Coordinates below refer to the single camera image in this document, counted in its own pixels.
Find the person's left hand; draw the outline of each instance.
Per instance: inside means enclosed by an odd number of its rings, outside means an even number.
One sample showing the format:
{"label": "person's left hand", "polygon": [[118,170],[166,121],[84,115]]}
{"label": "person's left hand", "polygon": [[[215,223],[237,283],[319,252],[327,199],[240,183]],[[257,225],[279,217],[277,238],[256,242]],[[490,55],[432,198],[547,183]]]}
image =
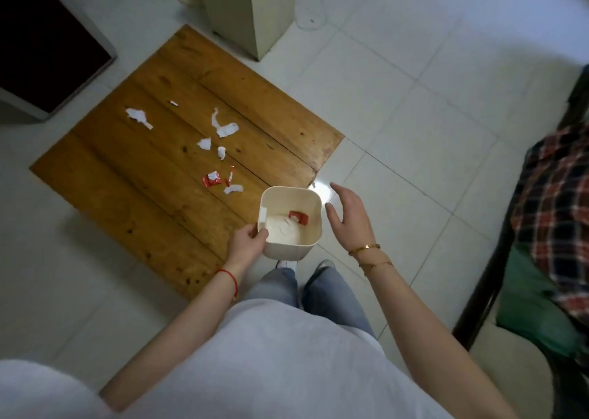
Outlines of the person's left hand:
{"label": "person's left hand", "polygon": [[268,230],[265,228],[256,231],[256,224],[249,223],[245,227],[235,230],[227,245],[227,260],[223,268],[230,271],[236,278],[245,274],[257,257],[260,256]]}

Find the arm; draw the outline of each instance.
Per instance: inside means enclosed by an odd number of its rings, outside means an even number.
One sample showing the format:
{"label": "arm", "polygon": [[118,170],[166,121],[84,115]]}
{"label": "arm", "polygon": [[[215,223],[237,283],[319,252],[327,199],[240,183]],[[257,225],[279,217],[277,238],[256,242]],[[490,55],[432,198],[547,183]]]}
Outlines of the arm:
{"label": "arm", "polygon": [[[332,184],[343,205],[343,221],[326,204],[333,232],[345,250],[376,242],[361,199]],[[355,254],[360,265],[389,261],[379,249]],[[367,270],[367,278],[382,308],[411,376],[456,419],[515,418],[515,413],[466,350],[423,304],[390,264]]]}
{"label": "arm", "polygon": [[[241,282],[247,268],[260,255],[267,237],[266,229],[256,236],[254,224],[235,231],[223,269]],[[104,386],[100,397],[115,411],[122,411],[139,399],[213,336],[234,294],[231,276],[224,272],[215,274],[188,307]]]}

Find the wooden table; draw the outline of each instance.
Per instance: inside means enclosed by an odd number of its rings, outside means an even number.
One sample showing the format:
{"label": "wooden table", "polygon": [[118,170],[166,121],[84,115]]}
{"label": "wooden table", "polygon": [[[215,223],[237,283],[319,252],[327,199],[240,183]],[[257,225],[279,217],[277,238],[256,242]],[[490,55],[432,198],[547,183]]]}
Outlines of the wooden table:
{"label": "wooden table", "polygon": [[[130,119],[142,109],[149,130]],[[220,139],[211,125],[239,131]],[[210,137],[211,150],[197,142]],[[232,231],[256,222],[269,186],[306,187],[343,136],[188,26],[110,93],[31,170],[192,298],[223,262]],[[217,147],[227,157],[217,157]],[[217,170],[225,185],[206,188]]]}

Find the plaid shirt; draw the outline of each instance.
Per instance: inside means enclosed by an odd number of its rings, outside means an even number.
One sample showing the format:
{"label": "plaid shirt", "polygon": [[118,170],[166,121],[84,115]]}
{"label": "plaid shirt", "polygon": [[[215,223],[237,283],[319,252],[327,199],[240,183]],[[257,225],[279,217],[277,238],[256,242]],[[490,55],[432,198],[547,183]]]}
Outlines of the plaid shirt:
{"label": "plaid shirt", "polygon": [[569,126],[526,154],[511,201],[515,241],[556,286],[551,299],[589,326],[589,126]]}

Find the jeans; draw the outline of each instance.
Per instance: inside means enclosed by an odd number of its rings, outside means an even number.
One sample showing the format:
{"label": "jeans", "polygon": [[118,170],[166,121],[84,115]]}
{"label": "jeans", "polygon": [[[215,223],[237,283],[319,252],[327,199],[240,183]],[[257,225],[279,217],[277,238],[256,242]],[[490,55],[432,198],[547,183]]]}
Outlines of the jeans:
{"label": "jeans", "polygon": [[[295,272],[289,268],[275,268],[241,300],[256,298],[274,299],[298,308]],[[340,326],[361,329],[376,338],[354,292],[332,265],[317,267],[303,288],[301,304],[309,314],[327,318]]]}

